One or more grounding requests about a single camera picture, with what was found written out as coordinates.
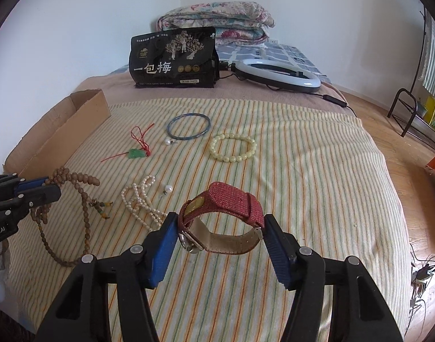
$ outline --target floral blanket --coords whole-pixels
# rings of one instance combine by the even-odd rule
[[[177,7],[157,21],[157,31],[210,26],[216,27],[216,44],[260,44],[274,20],[258,3],[233,1]]]

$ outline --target tree illustration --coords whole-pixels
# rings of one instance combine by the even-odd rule
[[[196,38],[191,38],[187,41],[187,51],[191,51],[191,53],[187,55],[186,59],[194,59],[194,55],[197,53],[197,51],[203,48],[204,45],[199,40]]]
[[[186,31],[181,31],[180,34],[176,35],[176,40],[182,45],[181,52],[185,53],[187,48],[187,42],[192,38],[190,34]]]
[[[165,46],[165,50],[171,53],[171,59],[175,60],[176,51],[179,50],[179,43],[176,40],[171,41]]]

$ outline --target blue bangle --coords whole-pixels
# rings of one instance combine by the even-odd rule
[[[199,117],[202,117],[205,120],[207,120],[208,125],[207,125],[206,129],[204,131],[202,131],[202,132],[200,132],[200,133],[198,133],[196,135],[192,135],[192,136],[184,136],[184,137],[183,136],[174,136],[171,133],[171,130],[170,130],[172,124],[175,123],[178,119],[181,119],[183,117],[189,117],[189,116],[199,116]],[[186,113],[186,114],[182,114],[182,115],[180,115],[178,117],[173,118],[169,122],[169,124],[167,125],[167,133],[168,133],[169,137],[171,137],[172,139],[175,139],[175,140],[192,140],[192,139],[199,138],[200,136],[203,136],[205,133],[207,133],[210,130],[210,128],[211,128],[211,120],[210,120],[210,118],[208,116],[206,116],[206,115],[204,115],[202,113]]]

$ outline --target cardboard box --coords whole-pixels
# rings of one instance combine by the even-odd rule
[[[102,90],[74,92],[24,135],[5,161],[5,173],[27,180],[52,174],[109,116]]]

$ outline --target white ring lamp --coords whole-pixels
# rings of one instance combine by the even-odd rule
[[[237,60],[232,64],[232,72],[240,78],[296,92],[314,92],[321,86],[314,73],[275,60]]]

